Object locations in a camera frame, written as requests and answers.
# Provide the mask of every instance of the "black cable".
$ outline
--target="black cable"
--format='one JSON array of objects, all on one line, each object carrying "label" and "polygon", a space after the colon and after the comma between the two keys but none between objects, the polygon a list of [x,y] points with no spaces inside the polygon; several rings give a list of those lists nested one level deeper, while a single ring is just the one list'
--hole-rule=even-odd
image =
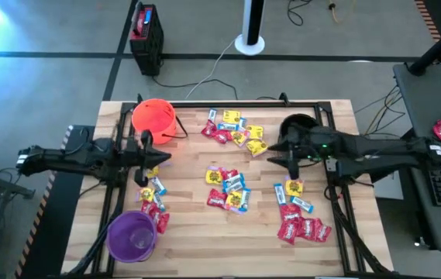
[{"label": "black cable", "polygon": [[[299,4],[296,5],[294,7],[291,7],[291,3],[295,2],[296,0],[289,0],[288,2],[288,19],[291,20],[292,24],[296,25],[296,26],[303,26],[303,17],[300,16],[297,12],[294,12],[295,9],[300,8],[304,5],[307,5],[309,3],[311,3],[313,0],[301,0],[303,2],[303,4]],[[295,22],[292,18],[291,18],[291,14],[296,16],[297,18],[299,18],[298,22]]]},{"label": "black cable", "polygon": [[86,193],[89,192],[90,190],[92,190],[92,189],[94,189],[94,188],[96,188],[96,187],[98,187],[99,185],[102,185],[102,184],[104,184],[103,181],[99,181],[96,185],[93,185],[93,186],[87,188],[86,190],[82,191],[82,192],[79,194],[79,198],[81,198],[82,195],[86,194]]},{"label": "black cable", "polygon": [[[158,84],[159,86],[161,86],[161,87],[165,87],[165,88],[184,88],[184,87],[188,87],[188,86],[195,86],[195,85],[198,84],[198,82],[195,82],[195,83],[190,83],[190,84],[168,85],[168,84],[162,84],[162,83],[160,83],[159,81],[157,81],[157,79],[156,79],[155,77],[151,77],[151,79],[152,79],[156,84]],[[213,82],[213,81],[217,81],[217,82],[219,82],[219,83],[221,83],[221,84],[224,84],[224,85],[227,86],[227,87],[230,87],[232,90],[234,90],[234,96],[236,97],[236,100],[239,100],[239,97],[237,97],[237,89],[236,89],[236,87],[234,87],[234,86],[231,85],[231,84],[228,84],[228,83],[226,83],[226,82],[224,82],[224,81],[220,81],[220,80],[217,79],[217,78],[210,79],[210,80],[207,80],[207,81],[203,81],[202,84],[209,83],[209,82]]]}]

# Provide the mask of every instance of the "black pole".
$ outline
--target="black pole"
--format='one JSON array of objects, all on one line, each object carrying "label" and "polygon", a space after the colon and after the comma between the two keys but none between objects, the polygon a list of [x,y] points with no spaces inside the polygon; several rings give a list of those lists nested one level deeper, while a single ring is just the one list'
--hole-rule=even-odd
[{"label": "black pole", "polygon": [[441,57],[441,40],[427,50],[415,63],[409,66],[409,72],[414,75],[422,75],[425,69],[439,57]]}]

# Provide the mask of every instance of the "white stand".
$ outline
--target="white stand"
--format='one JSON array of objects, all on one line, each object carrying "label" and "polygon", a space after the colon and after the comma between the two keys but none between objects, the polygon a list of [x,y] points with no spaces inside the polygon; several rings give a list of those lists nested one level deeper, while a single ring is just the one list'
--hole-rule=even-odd
[{"label": "white stand", "polygon": [[265,40],[261,36],[258,37],[258,43],[252,46],[248,46],[244,43],[243,34],[241,34],[237,36],[236,42],[234,44],[236,46],[237,51],[239,51],[244,55],[249,55],[249,56],[257,55],[260,52],[264,51],[265,48]]}]

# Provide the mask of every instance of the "white cable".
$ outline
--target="white cable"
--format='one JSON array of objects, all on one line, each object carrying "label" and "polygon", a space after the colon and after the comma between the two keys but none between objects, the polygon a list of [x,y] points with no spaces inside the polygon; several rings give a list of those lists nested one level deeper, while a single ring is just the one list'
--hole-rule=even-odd
[{"label": "white cable", "polygon": [[207,79],[209,79],[212,75],[213,72],[215,71],[215,68],[217,67],[217,63],[220,61],[220,58],[222,58],[223,54],[232,46],[232,44],[236,41],[236,39],[234,39],[232,42],[230,42],[230,44],[222,51],[222,53],[220,54],[219,58],[217,58],[217,61],[215,61],[215,64],[213,64],[213,69],[212,72],[206,76],[205,78],[203,78],[201,81],[198,82],[197,85],[195,85],[190,91],[189,93],[186,95],[186,99],[189,97],[189,95],[191,95],[191,93],[203,82],[205,82]]}]

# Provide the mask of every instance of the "desk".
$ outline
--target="desk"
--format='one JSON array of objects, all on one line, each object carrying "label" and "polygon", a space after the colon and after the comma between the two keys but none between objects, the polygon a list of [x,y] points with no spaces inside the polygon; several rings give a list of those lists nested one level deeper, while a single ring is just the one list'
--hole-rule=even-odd
[{"label": "desk", "polygon": [[[256,102],[263,104],[273,101]],[[332,100],[331,104],[338,130],[357,133],[351,102]],[[94,138],[108,137],[112,134],[121,105],[121,102],[102,103]],[[312,108],[237,110],[248,119],[249,124],[264,127],[264,140],[268,144],[276,143],[279,125],[288,115],[305,113],[315,117]],[[155,146],[158,150],[172,154],[169,160],[171,166],[162,167],[158,175],[167,188],[167,194],[163,196],[167,212],[171,215],[167,231],[158,236],[156,248],[149,260],[142,263],[117,262],[114,276],[342,275],[334,231],[327,243],[297,239],[296,244],[292,246],[277,238],[281,220],[273,184],[282,182],[288,172],[267,162],[267,158],[274,155],[272,152],[252,158],[245,148],[239,148],[232,143],[221,145],[213,139],[205,138],[200,132],[206,123],[207,108],[176,108],[176,113],[189,132],[189,137],[173,139],[164,145]],[[210,189],[215,188],[205,183],[206,167],[210,165],[236,168],[244,173],[246,185],[252,189],[248,213],[236,215],[206,205]],[[315,206],[312,216],[333,227],[330,203],[323,196],[326,186],[323,166],[316,165],[302,170],[301,175],[305,179],[303,197]],[[96,183],[93,177],[85,177],[81,190]],[[134,202],[138,188],[129,176],[124,211],[140,208],[140,203]],[[350,187],[350,192],[359,234],[382,264],[392,269],[373,188],[355,184]],[[94,241],[104,195],[105,187],[100,187],[89,191],[78,201],[63,272],[74,267]],[[352,252],[350,240],[347,239],[346,243],[348,250]],[[102,267],[105,268],[107,251],[104,251],[103,255]],[[352,265],[355,265],[351,253],[350,260]]]}]

